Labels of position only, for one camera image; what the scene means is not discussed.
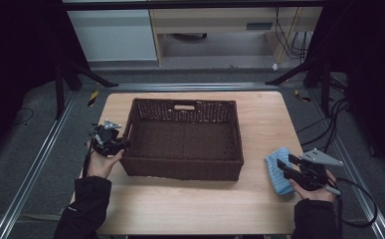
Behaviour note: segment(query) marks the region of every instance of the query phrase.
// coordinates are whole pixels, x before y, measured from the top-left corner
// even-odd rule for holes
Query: wire
[[[358,189],[360,189],[363,193],[365,193],[365,194],[368,196],[368,198],[371,200],[371,202],[372,202],[372,204],[373,204],[373,206],[374,206],[374,215],[373,215],[372,219],[369,220],[367,223],[356,224],[356,223],[352,223],[352,222],[343,220],[340,211],[339,211],[339,213],[337,213],[337,215],[340,215],[340,217],[337,216],[338,219],[339,219],[341,222],[343,222],[343,223],[345,223],[345,224],[347,224],[347,225],[349,225],[349,226],[352,226],[352,227],[365,228],[365,227],[371,226],[371,225],[376,221],[376,219],[377,219],[377,217],[378,217],[378,206],[377,206],[377,204],[376,204],[374,198],[372,197],[372,195],[371,195],[366,189],[364,189],[363,187],[361,187],[360,185],[358,185],[357,183],[355,183],[355,182],[353,182],[353,181],[350,181],[350,180],[348,180],[348,179],[341,178],[341,177],[337,177],[336,179],[337,179],[338,181],[343,181],[343,182],[349,183],[349,184],[351,184],[351,185],[357,187]],[[342,208],[343,208],[343,202],[342,202],[342,199],[341,199],[341,197],[338,197],[337,199],[339,199],[339,200],[338,200],[338,202],[339,202],[339,207],[338,207],[338,209],[339,209],[339,210],[342,210]]]
[[[30,120],[30,119],[34,116],[34,111],[33,111],[32,109],[29,109],[29,108],[21,108],[21,109],[20,109],[20,111],[23,111],[23,110],[25,110],[25,111],[30,111],[30,112],[31,112],[31,115],[28,116],[28,118],[25,119],[25,120],[23,120],[23,121],[12,123],[12,125],[19,125],[19,124],[25,123],[25,122],[27,122],[28,120]]]
[[[344,109],[347,109],[349,104],[347,104],[346,106],[344,106],[343,108],[340,108],[341,107],[341,104],[338,106],[338,110],[337,110],[337,113],[335,114],[334,116],[334,123],[333,123],[333,128],[332,128],[332,132],[331,134],[329,135],[329,138],[328,138],[328,141],[326,142],[325,146],[323,147],[324,149],[324,152],[327,152],[328,151],[328,147],[329,145],[334,141],[335,137],[337,136],[337,119],[338,119],[338,113],[340,113],[342,110]]]
[[[278,27],[280,27],[280,30],[282,31],[283,37],[285,38],[285,44],[283,43],[282,39],[280,39],[280,37],[279,37]],[[277,36],[277,39],[279,40],[280,44],[282,44],[283,49],[285,50],[285,52],[288,55],[288,57],[291,58],[291,59],[299,59],[296,55],[291,57],[289,52],[288,52],[289,45],[287,43],[287,38],[286,38],[285,32],[283,31],[282,25],[280,25],[280,21],[279,21],[279,8],[278,7],[276,8],[276,36]]]
[[[323,121],[323,120],[326,120],[326,119],[327,119],[327,118],[322,118],[322,119],[320,119],[320,120],[317,120],[317,121],[315,121],[315,122],[311,123],[310,125],[308,125],[308,126],[305,126],[304,128],[302,128],[302,129],[298,130],[296,133],[300,133],[300,132],[303,132],[304,130],[306,130],[306,129],[308,129],[308,128],[310,128],[310,127],[312,127],[312,126],[316,125],[317,123],[319,123],[319,122],[321,122],[321,121]]]
[[[344,101],[347,101],[347,99],[346,99],[346,98],[343,98],[343,99],[337,101],[337,102],[332,106],[332,109],[331,109],[331,117],[332,117],[332,119],[331,119],[331,121],[329,122],[328,128],[325,130],[325,132],[323,132],[321,135],[317,136],[317,137],[314,138],[314,139],[311,139],[311,140],[309,140],[309,141],[307,141],[307,142],[301,143],[301,144],[300,144],[301,146],[308,145],[308,144],[310,144],[310,143],[312,143],[312,142],[315,142],[315,141],[321,139],[322,137],[324,137],[324,136],[329,132],[329,130],[333,127],[333,123],[334,123],[333,116],[336,115],[336,114],[338,114],[338,112],[337,112],[337,113],[335,112],[335,108],[336,108],[337,106],[341,106],[342,102],[344,102]]]
[[[299,34],[299,32],[295,32],[294,33],[293,39],[291,41],[291,50],[292,50],[292,52],[294,54],[296,54],[297,56],[300,57],[300,63],[302,63],[305,60],[305,58],[306,58],[305,55],[306,55],[306,51],[307,51],[307,47],[306,47],[307,32],[304,32],[304,34],[303,34],[303,40],[302,40],[302,43],[301,43],[301,48],[297,48],[295,46],[298,34]]]

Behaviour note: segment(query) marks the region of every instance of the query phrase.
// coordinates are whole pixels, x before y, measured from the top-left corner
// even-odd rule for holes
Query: person's arm
[[[329,171],[327,174],[335,181]],[[291,239],[339,239],[333,206],[335,195],[325,188],[306,191],[293,180],[290,184],[302,199],[294,207],[295,227]]]
[[[63,212],[55,239],[97,238],[96,230],[105,221],[109,203],[111,182],[107,178],[121,154],[107,158],[92,153],[88,176],[75,180],[75,201]]]

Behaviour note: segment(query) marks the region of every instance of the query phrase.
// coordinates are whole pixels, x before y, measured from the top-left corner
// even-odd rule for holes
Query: human hand
[[[331,174],[330,171],[326,171],[326,175],[335,182],[335,177]],[[329,201],[334,202],[335,200],[335,194],[328,191],[325,187],[321,187],[314,191],[306,191],[303,188],[301,188],[297,182],[295,182],[293,179],[289,179],[291,187],[294,189],[294,191],[300,196],[301,199],[309,199],[309,200],[319,200],[319,201]]]
[[[87,148],[90,148],[90,142],[87,142]],[[116,155],[112,157],[106,157],[93,151],[90,158],[90,165],[88,168],[87,176],[98,176],[102,178],[108,178],[115,163],[121,160],[121,155],[124,150],[122,149]]]

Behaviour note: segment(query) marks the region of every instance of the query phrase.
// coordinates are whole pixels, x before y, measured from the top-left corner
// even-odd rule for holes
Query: aluminum rail
[[[19,187],[18,192],[13,198],[12,203],[1,218],[0,238],[7,238],[13,226],[15,225],[15,222],[18,219],[22,208],[25,202],[27,201],[32,188],[34,187],[38,176],[40,175],[41,169],[43,168],[49,156],[49,153],[53,148],[54,143],[56,142],[56,139],[62,129],[62,126],[65,123],[66,118],[68,117],[68,114],[72,108],[73,102],[77,94],[78,92],[69,93],[65,111],[63,112],[62,116],[53,123],[53,126],[46,137],[46,140],[41,146],[33,164],[31,165],[31,168],[29,169],[24,181]]]
[[[120,84],[118,87],[106,88],[107,91],[119,92],[221,92],[221,91],[274,91],[277,86],[265,83],[133,83]]]

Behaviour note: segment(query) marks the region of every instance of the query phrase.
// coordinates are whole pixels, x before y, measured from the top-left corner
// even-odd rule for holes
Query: gray floor
[[[208,37],[208,39],[212,40],[217,39],[217,37],[218,39],[226,40],[226,36],[212,37],[209,35]],[[249,36],[249,38],[243,41],[252,42],[254,37],[255,36]],[[188,54],[186,54],[186,52],[189,51],[188,46],[183,46],[183,50],[179,46],[174,46],[180,44],[176,42],[174,38],[171,39],[168,44],[166,51],[173,50],[173,52],[166,53],[166,59],[168,59],[168,61],[160,68],[96,71],[104,78],[115,83],[120,83],[121,87],[116,90],[105,89],[90,79],[82,77],[84,84],[80,91],[76,93],[66,91],[67,99],[75,96],[73,105],[68,112],[68,117],[63,124],[57,140],[47,155],[47,160],[41,167],[40,174],[33,185],[29,197],[22,205],[21,214],[56,214],[59,208],[65,207],[68,204],[73,193],[74,179],[79,176],[80,168],[83,165],[84,155],[86,153],[84,142],[88,140],[89,132],[93,129],[91,124],[97,122],[99,119],[106,97],[112,93],[133,91],[135,87],[138,86],[135,85],[131,89],[124,89],[124,84],[143,84],[144,86],[169,84],[172,87],[173,84],[178,83],[256,83],[258,84],[255,85],[257,87],[252,88],[252,90],[279,91],[282,93],[296,131],[323,118],[317,106],[319,89],[309,90],[302,86],[304,73],[293,77],[290,81],[283,83],[277,88],[264,87],[264,82],[277,78],[287,69],[298,64],[298,60],[287,61],[281,64],[280,70],[274,72],[271,69],[274,59],[266,53],[267,49],[260,49],[258,50],[260,51],[258,54],[254,54],[246,48],[247,44],[245,44],[243,48],[247,50],[244,50],[244,54],[238,58],[248,58],[248,60],[258,59],[258,63],[240,66],[238,64],[243,62],[236,62],[234,57],[235,54],[238,54],[237,50],[229,53],[226,49],[219,49],[217,51],[219,53],[213,52],[211,54],[207,51],[202,51],[201,54],[198,54],[198,51],[194,50],[193,52],[195,52],[197,56],[188,57]],[[177,60],[169,61],[170,58],[177,58]],[[201,67],[193,69],[191,66],[195,66],[194,64],[197,58],[200,58],[200,62],[204,60],[207,62],[206,64],[199,65]],[[345,79],[345,77],[340,74],[337,76],[340,79]],[[99,90],[99,95],[94,105],[88,107],[87,104],[91,93],[95,90]],[[312,101],[302,101],[294,95],[294,90],[299,90],[302,97],[310,97]],[[331,102],[332,105],[341,99],[343,94],[336,90],[331,90],[331,96],[333,98],[333,102]],[[28,121],[22,124],[15,124],[0,145],[0,218],[6,212],[9,205],[11,205],[26,174],[30,171],[30,167],[43,141],[46,139],[53,123],[55,123],[56,100],[54,84],[45,84],[28,93],[25,98],[24,108],[31,109],[34,114]],[[28,119],[30,115],[31,111],[20,110],[15,118],[15,122]],[[385,219],[385,159],[370,155],[370,145],[366,141],[362,130],[360,130],[352,111],[343,111],[340,113],[337,129],[338,137],[335,144],[329,149],[328,154],[344,160],[349,167],[352,165],[355,166],[357,174],[361,176],[362,182],[365,183],[366,188],[372,193],[379,206],[380,213]],[[305,142],[319,135],[324,130],[325,121],[321,121],[309,129],[300,132],[298,137],[300,142]],[[320,148],[323,147],[324,144],[325,138],[307,145],[303,149]],[[344,178],[351,178],[352,176],[349,174],[351,171],[349,172],[346,168],[331,167],[329,169],[336,176]],[[359,200],[357,197],[358,194],[355,193],[352,187],[346,184],[340,183],[339,186],[343,191],[343,217],[346,220],[358,223],[366,221],[366,214],[362,206],[363,201]],[[56,222],[53,221],[21,219],[15,223],[8,238],[52,238],[55,227]],[[356,229],[344,226],[344,238],[385,238],[385,236],[378,235],[378,233],[376,233],[378,230],[374,229],[375,228]]]

